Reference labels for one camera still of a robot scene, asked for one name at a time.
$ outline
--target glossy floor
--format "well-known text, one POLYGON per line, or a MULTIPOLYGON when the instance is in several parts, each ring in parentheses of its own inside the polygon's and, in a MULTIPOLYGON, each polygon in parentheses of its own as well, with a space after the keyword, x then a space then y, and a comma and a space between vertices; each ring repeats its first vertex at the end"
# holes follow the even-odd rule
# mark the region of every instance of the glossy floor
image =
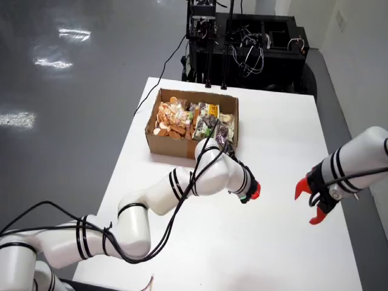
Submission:
MULTIPOLYGON (((79 216, 97 212, 146 80, 161 73, 185 20, 181 0, 0 2, 2 225, 44 199, 79 216)), ((184 44, 165 78, 180 79, 184 44)), ((320 53, 311 50, 308 63, 332 152, 349 131, 320 53)), ((365 290, 385 290, 387 242, 364 197, 343 203, 346 220, 365 290)), ((64 221, 44 207, 16 227, 64 221)), ((57 274, 71 278, 74 269, 57 274)))

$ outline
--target white wall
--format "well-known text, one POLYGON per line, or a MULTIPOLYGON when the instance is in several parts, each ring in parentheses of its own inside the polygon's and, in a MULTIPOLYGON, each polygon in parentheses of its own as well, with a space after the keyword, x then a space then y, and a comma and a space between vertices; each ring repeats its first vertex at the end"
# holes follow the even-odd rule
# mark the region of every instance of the white wall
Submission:
POLYGON ((335 3, 336 0, 291 0, 289 15, 304 27, 310 47, 322 47, 335 3))
MULTIPOLYGON (((217 12, 229 12, 230 9, 230 1, 229 0, 218 0, 219 3, 226 5, 228 8, 221 7, 217 5, 217 12)), ((241 0, 235 0, 235 5, 233 6, 234 13, 241 13, 240 9, 241 0)), ((242 0, 242 12, 244 14, 255 14, 256 9, 256 0, 242 0)))
POLYGON ((288 15, 290 9, 291 0, 276 0, 275 14, 276 15, 288 15))
POLYGON ((255 14, 274 15, 276 0, 256 0, 255 14))
MULTIPOLYGON (((387 0, 338 0, 321 50, 353 137, 372 125, 388 129, 387 12, 387 0)), ((388 236, 388 181, 371 191, 388 236)))

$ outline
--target electrical outlet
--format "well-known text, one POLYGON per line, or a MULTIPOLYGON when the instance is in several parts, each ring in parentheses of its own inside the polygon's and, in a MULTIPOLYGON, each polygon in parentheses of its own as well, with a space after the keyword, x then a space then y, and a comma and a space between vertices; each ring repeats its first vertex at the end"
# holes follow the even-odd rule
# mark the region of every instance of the electrical outlet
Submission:
POLYGON ((346 21, 339 10, 337 11, 336 20, 337 20, 339 29, 341 30, 341 32, 344 32, 346 27, 346 21))

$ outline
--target black machine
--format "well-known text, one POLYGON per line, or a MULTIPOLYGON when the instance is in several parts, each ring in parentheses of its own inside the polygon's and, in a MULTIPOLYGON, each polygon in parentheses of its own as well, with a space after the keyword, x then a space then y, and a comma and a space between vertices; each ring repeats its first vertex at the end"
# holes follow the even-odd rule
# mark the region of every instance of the black machine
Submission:
POLYGON ((233 3, 216 13, 216 1, 188 0, 190 71, 182 80, 316 97, 304 28, 291 16, 233 14, 233 3))

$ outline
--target open cardboard box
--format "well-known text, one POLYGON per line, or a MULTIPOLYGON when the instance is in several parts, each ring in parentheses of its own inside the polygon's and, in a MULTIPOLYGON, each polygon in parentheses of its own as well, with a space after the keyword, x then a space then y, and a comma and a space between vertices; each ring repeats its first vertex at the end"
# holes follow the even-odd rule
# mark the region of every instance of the open cardboard box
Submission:
POLYGON ((145 137, 147 138, 150 151, 160 155, 180 156, 183 158, 195 159, 194 151, 198 141, 187 139, 173 139, 169 136, 157 136, 153 134, 155 129, 156 115, 161 102, 169 102, 172 96, 178 99, 186 99, 188 102, 208 104, 219 104, 219 111, 235 116, 235 131, 233 136, 233 148, 236 150, 238 144, 238 99, 222 94, 178 91, 160 89, 152 108, 151 117, 145 127, 145 137))

